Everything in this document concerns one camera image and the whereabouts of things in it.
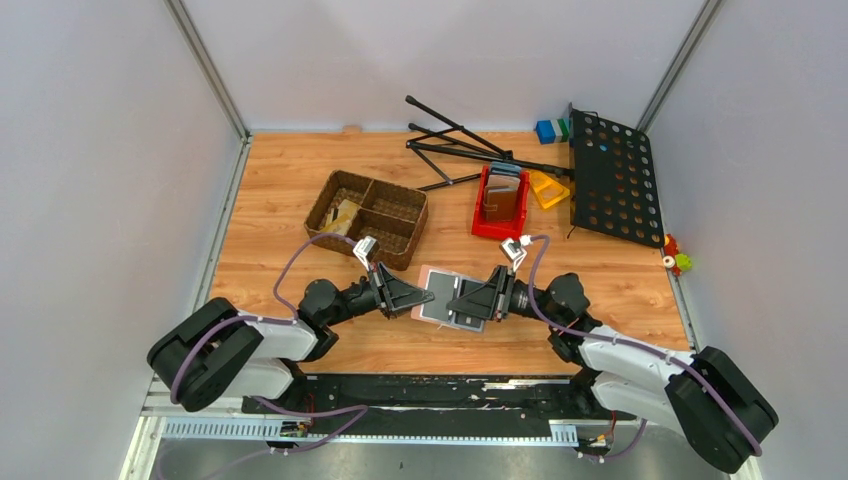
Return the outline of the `black credit card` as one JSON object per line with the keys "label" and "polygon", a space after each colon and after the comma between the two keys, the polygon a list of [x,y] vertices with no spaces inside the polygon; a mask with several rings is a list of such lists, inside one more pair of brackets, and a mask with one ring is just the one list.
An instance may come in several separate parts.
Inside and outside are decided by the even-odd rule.
{"label": "black credit card", "polygon": [[455,298],[458,278],[455,274],[431,270],[428,273],[426,289],[434,299],[422,306],[422,317],[428,320],[449,322],[452,311],[448,304]]}

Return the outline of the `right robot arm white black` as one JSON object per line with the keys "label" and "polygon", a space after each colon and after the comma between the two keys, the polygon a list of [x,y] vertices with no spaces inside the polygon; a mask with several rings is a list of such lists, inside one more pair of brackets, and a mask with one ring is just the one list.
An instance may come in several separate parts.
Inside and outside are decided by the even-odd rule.
{"label": "right robot arm white black", "polygon": [[490,278],[450,281],[449,312],[481,321],[509,314],[549,327],[548,341],[584,381],[571,403],[584,417],[603,410],[635,415],[683,436],[708,464],[735,473],[777,427],[779,416],[722,350],[667,350],[620,334],[593,318],[579,277],[567,273],[539,289],[505,266]]}

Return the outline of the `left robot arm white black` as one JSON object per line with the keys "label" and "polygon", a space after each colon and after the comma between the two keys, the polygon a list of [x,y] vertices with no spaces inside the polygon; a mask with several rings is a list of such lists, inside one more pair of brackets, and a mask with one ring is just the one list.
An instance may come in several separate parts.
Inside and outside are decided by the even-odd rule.
{"label": "left robot arm white black", "polygon": [[327,279],[311,282],[293,319],[249,314],[216,297],[156,341],[147,363],[171,402],[188,412],[221,398],[259,396],[293,413],[307,390],[295,379],[296,365],[322,358],[335,345],[332,326],[374,311],[396,318],[434,298],[383,263],[344,290]]}

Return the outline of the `cards in basket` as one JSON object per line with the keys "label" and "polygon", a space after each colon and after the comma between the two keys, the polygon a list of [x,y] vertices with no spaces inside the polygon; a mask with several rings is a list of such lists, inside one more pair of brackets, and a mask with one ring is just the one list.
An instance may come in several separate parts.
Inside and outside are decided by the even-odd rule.
{"label": "cards in basket", "polygon": [[360,205],[358,203],[349,199],[342,200],[336,207],[328,210],[320,232],[346,236],[359,210]]}

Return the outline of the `red plastic bin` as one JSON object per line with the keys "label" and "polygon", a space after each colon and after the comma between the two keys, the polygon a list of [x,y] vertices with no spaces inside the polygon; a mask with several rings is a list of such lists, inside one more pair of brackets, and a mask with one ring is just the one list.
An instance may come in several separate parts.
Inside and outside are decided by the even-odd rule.
{"label": "red plastic bin", "polygon": [[521,167],[492,162],[481,173],[471,233],[505,240],[523,234],[527,217],[529,173]]}

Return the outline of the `brown wicker divided basket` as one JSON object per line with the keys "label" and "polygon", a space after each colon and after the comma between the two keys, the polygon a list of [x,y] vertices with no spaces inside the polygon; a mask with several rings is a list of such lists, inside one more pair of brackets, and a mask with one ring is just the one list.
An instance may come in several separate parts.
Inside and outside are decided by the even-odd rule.
{"label": "brown wicker divided basket", "polygon": [[342,200],[360,205],[349,233],[360,240],[373,236],[379,242],[378,261],[404,271],[411,264],[428,219],[428,197],[421,190],[343,170],[333,171],[304,221],[310,237],[320,229],[328,210]]}

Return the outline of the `brown wallet in bin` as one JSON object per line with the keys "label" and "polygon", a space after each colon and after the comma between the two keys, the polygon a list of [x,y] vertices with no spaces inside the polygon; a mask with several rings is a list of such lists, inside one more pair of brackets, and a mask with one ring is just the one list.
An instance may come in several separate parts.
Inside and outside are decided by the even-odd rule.
{"label": "brown wallet in bin", "polygon": [[515,216],[520,178],[489,174],[483,189],[482,210],[490,223],[509,222]]}

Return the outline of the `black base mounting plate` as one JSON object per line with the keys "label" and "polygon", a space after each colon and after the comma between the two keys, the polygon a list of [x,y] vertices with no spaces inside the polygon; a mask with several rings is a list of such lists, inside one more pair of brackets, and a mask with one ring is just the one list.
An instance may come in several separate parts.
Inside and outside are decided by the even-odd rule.
{"label": "black base mounting plate", "polygon": [[542,437],[552,420],[606,426],[611,414],[570,375],[305,374],[276,402],[313,413],[367,406],[351,435]]}

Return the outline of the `yellow plastic triangle toy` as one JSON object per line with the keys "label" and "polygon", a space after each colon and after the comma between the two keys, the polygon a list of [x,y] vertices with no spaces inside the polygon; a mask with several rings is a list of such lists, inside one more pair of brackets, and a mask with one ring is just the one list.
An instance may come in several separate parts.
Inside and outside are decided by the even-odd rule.
{"label": "yellow plastic triangle toy", "polygon": [[529,184],[542,210],[553,208],[571,195],[568,187],[539,171],[531,171],[529,173]]}

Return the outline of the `black folding stand legs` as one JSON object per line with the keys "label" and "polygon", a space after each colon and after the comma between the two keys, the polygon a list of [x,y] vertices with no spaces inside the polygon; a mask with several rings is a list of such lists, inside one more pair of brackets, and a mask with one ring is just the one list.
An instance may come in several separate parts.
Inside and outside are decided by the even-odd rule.
{"label": "black folding stand legs", "polygon": [[489,140],[467,129],[464,125],[453,121],[435,109],[425,105],[412,95],[406,95],[404,101],[430,115],[434,119],[444,123],[447,128],[439,131],[422,127],[414,122],[408,124],[408,129],[418,132],[419,136],[409,139],[405,147],[411,150],[427,165],[429,165],[441,178],[440,184],[426,187],[426,190],[441,188],[464,182],[459,178],[449,177],[428,156],[427,153],[435,153],[447,156],[465,158],[485,163],[501,162],[522,169],[540,171],[556,178],[575,178],[575,170],[569,167],[543,164],[532,161],[520,160],[514,156],[512,150],[502,149]]}

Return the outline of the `black perforated music stand tray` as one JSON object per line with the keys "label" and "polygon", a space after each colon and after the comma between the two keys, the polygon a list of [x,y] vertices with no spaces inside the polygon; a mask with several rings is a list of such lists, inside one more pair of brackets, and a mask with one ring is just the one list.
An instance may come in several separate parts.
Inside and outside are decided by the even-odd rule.
{"label": "black perforated music stand tray", "polygon": [[569,110],[574,227],[650,248],[665,244],[648,136],[594,111]]}

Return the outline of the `blue green white blocks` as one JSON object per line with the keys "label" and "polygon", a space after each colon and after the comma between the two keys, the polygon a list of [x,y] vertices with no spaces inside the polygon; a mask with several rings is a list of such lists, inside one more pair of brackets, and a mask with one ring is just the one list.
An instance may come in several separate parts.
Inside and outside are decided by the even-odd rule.
{"label": "blue green white blocks", "polygon": [[542,145],[564,143],[570,139],[571,120],[567,118],[540,120],[536,122],[534,132]]}

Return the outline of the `red green toy pieces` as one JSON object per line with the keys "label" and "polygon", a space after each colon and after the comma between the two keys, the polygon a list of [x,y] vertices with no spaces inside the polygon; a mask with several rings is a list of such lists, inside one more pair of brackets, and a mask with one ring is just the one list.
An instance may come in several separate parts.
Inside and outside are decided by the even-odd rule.
{"label": "red green toy pieces", "polygon": [[692,259],[680,250],[676,239],[671,234],[665,235],[662,252],[664,267],[675,277],[679,277],[693,268]]}

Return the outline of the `aluminium frame rail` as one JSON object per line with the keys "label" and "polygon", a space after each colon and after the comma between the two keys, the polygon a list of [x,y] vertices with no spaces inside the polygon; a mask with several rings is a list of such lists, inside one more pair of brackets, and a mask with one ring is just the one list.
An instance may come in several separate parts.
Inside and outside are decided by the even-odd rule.
{"label": "aluminium frame rail", "polygon": [[576,446],[611,422],[635,426],[623,406],[607,412],[570,375],[307,374],[279,414],[248,397],[222,397],[198,412],[171,402],[155,379],[142,407],[165,420],[168,439],[258,440],[305,446],[336,429],[339,442]]}

